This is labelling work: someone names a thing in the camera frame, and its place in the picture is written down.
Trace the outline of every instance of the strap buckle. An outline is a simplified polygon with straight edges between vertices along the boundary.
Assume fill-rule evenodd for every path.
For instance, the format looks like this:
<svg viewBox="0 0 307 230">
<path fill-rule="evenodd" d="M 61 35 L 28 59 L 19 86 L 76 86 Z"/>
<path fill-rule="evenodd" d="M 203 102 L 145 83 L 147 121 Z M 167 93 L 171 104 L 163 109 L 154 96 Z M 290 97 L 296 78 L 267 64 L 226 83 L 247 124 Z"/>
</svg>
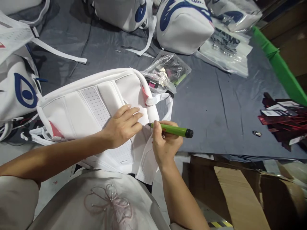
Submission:
<svg viewBox="0 0 307 230">
<path fill-rule="evenodd" d="M 165 93 L 168 93 L 171 98 L 174 98 L 174 94 L 171 91 L 167 90 Z"/>
<path fill-rule="evenodd" d="M 26 141 L 32 141 L 32 136 L 30 134 L 30 130 L 29 129 L 23 128 L 21 131 L 23 132 L 23 135 L 26 137 L 25 138 Z"/>
</svg>

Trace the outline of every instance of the black cap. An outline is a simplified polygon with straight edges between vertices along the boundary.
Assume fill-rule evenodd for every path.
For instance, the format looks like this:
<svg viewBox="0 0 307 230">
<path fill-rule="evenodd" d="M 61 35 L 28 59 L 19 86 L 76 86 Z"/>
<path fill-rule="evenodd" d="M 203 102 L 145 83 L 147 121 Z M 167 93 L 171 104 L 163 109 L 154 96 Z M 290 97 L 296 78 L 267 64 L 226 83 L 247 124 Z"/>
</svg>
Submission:
<svg viewBox="0 0 307 230">
<path fill-rule="evenodd" d="M 185 137 L 186 138 L 192 138 L 193 137 L 193 130 L 190 130 L 190 129 L 186 129 L 186 132 L 185 132 Z"/>
</svg>

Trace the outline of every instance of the gray mat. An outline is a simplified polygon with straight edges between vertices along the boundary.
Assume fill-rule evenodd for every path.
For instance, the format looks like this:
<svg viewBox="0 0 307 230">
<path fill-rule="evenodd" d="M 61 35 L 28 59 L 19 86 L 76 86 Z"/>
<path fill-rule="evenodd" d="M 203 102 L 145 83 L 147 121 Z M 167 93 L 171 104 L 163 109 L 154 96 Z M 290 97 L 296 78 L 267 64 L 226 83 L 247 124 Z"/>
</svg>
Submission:
<svg viewBox="0 0 307 230">
<path fill-rule="evenodd" d="M 16 19 L 35 18 L 39 7 L 14 15 Z M 125 33 L 92 15 L 93 9 L 81 0 L 51 1 L 46 20 L 39 27 L 40 39 L 54 48 L 88 59 L 86 65 L 63 59 L 32 45 L 42 83 L 43 94 L 91 74 L 120 67 L 144 70 L 153 59 L 134 53 L 117 52 L 121 46 L 143 49 L 147 42 L 145 31 Z M 180 57 L 192 68 L 191 74 L 177 87 L 172 121 L 190 128 L 194 137 L 185 139 L 180 151 L 284 157 L 307 159 L 307 154 L 295 144 L 292 152 L 284 149 L 257 118 L 263 109 L 264 92 L 273 98 L 287 98 L 271 64 L 252 39 L 254 47 L 248 56 L 249 77 L 227 74 L 194 56 Z M 157 41 L 148 53 L 156 56 Z M 165 104 L 157 106 L 160 117 Z M 256 130 L 262 137 L 252 134 Z"/>
</svg>

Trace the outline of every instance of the concrete floor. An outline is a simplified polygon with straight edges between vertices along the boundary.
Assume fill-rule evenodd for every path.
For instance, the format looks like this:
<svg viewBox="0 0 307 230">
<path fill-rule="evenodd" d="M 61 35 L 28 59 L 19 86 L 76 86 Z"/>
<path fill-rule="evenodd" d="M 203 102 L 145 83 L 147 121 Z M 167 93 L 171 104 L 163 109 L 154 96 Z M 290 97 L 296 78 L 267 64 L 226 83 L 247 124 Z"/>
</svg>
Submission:
<svg viewBox="0 0 307 230">
<path fill-rule="evenodd" d="M 7 143 L 0 143 L 0 165 L 20 156 L 21 154 L 33 149 L 37 148 L 39 145 L 36 144 L 24 144 L 21 146 L 12 146 Z M 209 158 L 206 154 L 198 154 L 198 156 Z M 187 153 L 179 152 L 175 156 L 176 165 L 183 176 L 184 181 L 188 185 L 188 178 L 186 174 L 185 167 L 190 163 L 190 156 Z M 43 182 L 41 184 L 41 189 L 39 191 L 39 199 L 38 204 L 35 210 L 35 217 L 41 212 L 41 210 L 45 207 L 45 205 L 52 199 L 52 197 L 68 182 L 73 167 L 70 167 L 58 175 L 50 178 L 49 180 Z M 170 223 L 169 216 L 167 212 L 167 207 L 165 203 L 163 187 L 162 187 L 162 177 L 160 171 L 157 172 L 154 182 L 153 182 L 153 190 L 152 195 L 156 199 L 157 203 L 160 206 L 163 217 L 165 218 L 167 223 Z M 215 212 L 210 210 L 206 205 L 202 204 L 200 201 L 197 201 L 201 210 L 204 213 L 208 222 L 218 222 L 222 221 L 222 218 L 217 215 Z M 233 230 L 233 228 L 225 227 L 223 230 Z"/>
</svg>

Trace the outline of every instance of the pink embroidery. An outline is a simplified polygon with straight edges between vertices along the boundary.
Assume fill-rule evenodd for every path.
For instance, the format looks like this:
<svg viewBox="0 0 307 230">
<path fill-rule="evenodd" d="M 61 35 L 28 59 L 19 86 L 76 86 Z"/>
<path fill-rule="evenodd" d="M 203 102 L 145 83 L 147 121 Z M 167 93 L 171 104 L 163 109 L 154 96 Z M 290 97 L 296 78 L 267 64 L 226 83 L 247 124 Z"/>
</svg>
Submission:
<svg viewBox="0 0 307 230">
<path fill-rule="evenodd" d="M 104 200 L 106 204 L 97 205 L 91 203 L 91 200 L 95 200 L 91 199 L 91 196 L 99 197 Z M 87 211 L 93 215 L 104 212 L 102 221 L 105 225 L 105 229 L 108 229 L 107 226 L 112 226 L 114 230 L 126 229 L 127 227 L 132 227 L 130 224 L 134 225 L 130 223 L 133 219 L 133 210 L 129 201 L 119 197 L 116 188 L 111 184 L 108 184 L 105 188 L 99 186 L 91 188 L 91 193 L 84 198 L 84 206 Z"/>
</svg>

